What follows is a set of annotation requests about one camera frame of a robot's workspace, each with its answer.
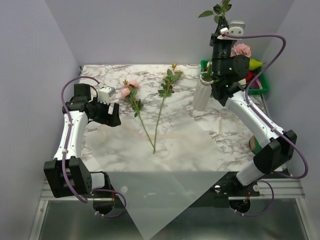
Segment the white wrapping paper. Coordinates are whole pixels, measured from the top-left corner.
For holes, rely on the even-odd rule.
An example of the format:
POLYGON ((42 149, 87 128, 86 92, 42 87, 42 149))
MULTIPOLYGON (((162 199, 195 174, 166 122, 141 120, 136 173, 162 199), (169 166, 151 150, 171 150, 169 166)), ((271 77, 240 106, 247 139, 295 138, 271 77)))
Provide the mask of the white wrapping paper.
POLYGON ((225 158, 189 117, 159 127, 153 149, 141 126, 123 116, 121 126, 101 126, 85 137, 99 167, 127 201, 127 212, 145 240, 193 204, 225 172, 225 158))

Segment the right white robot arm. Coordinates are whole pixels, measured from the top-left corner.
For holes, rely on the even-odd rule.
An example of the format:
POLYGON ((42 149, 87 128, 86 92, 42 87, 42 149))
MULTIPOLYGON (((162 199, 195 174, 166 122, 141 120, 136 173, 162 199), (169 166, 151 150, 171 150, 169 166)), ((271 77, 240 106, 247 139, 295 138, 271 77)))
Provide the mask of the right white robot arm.
POLYGON ((236 39, 243 35, 240 31, 229 37, 231 31, 227 20, 219 16, 217 28, 210 39, 213 52, 209 77, 213 81, 213 97, 248 127, 262 148, 252 163, 239 171, 230 183, 230 191, 241 196, 247 192, 249 184, 291 160, 297 135, 272 122, 238 84, 249 75, 250 59, 243 54, 231 55, 236 39))

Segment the pink rose stem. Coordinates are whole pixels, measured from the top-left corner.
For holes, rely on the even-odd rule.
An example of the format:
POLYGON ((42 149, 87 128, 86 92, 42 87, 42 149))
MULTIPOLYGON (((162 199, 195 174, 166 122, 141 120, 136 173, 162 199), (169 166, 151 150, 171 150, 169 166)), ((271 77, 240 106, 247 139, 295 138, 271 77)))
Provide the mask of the pink rose stem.
POLYGON ((237 56, 237 55, 244 55, 244 56, 250 58, 252 55, 251 47, 244 44, 244 43, 235 44, 232 47, 231 56, 233 57, 233 56, 237 56))

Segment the pink bud flower stem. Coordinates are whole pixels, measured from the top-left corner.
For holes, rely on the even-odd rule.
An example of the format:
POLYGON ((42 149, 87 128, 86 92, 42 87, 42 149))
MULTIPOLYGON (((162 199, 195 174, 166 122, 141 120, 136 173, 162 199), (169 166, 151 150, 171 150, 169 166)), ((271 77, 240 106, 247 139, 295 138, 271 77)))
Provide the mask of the pink bud flower stem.
MULTIPOLYGON (((217 33, 219 17, 225 17, 226 13, 231 9, 232 4, 229 0, 222 0, 213 6, 212 10, 206 10, 198 17, 205 18, 213 16, 214 22, 217 24, 215 31, 212 34, 217 33)), ((206 73, 210 74, 212 80, 222 79, 233 72, 233 59, 230 55, 228 58, 210 60, 206 73)))

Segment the green leafy stem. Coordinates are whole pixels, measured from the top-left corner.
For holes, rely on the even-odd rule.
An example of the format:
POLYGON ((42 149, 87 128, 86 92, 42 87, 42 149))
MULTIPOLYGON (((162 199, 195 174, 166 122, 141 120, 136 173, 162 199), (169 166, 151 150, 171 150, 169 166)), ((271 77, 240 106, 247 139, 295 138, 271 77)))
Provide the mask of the green leafy stem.
POLYGON ((168 68, 166 71, 165 77, 162 79, 163 83, 161 83, 161 89, 158 90, 158 95, 162 98, 159 113, 157 116, 157 121, 155 125, 155 132, 154 132, 154 143, 153 143, 153 154, 156 153, 156 144, 157 144, 157 136, 158 136, 158 127, 162 115, 162 110, 165 105, 166 98, 170 97, 174 94, 173 84, 175 84, 183 75, 183 71, 177 69, 177 64, 174 62, 171 64, 171 68, 168 68))

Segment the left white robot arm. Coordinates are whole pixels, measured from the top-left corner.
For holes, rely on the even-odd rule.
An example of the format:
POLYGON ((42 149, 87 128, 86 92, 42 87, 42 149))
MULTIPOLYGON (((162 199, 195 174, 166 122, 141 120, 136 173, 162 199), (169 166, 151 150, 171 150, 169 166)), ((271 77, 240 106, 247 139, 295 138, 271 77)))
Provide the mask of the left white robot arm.
POLYGON ((110 103, 116 92, 102 87, 91 95, 93 87, 86 83, 73 86, 73 97, 62 108, 64 126, 53 160, 44 163, 44 174, 55 198, 78 194, 87 197, 94 191, 104 198, 110 194, 111 183, 106 172, 89 171, 81 159, 82 141, 89 122, 109 127, 121 125, 119 104, 110 103))

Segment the pink flower bouquet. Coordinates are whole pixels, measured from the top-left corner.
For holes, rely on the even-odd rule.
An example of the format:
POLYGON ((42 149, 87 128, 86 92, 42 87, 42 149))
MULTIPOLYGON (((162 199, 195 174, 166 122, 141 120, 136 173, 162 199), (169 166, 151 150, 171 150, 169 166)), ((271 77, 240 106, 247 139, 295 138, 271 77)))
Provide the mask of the pink flower bouquet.
POLYGON ((150 135, 145 127, 144 121, 141 117, 141 110, 143 109, 144 105, 142 104, 142 101, 137 97, 138 90, 140 89, 140 84, 137 81, 123 81, 124 88, 121 92, 122 98, 128 102, 133 111, 134 111, 134 117, 138 118, 140 120, 140 123, 143 127, 143 130, 147 136, 148 141, 150 142, 152 148, 154 148, 154 143, 152 142, 150 135))

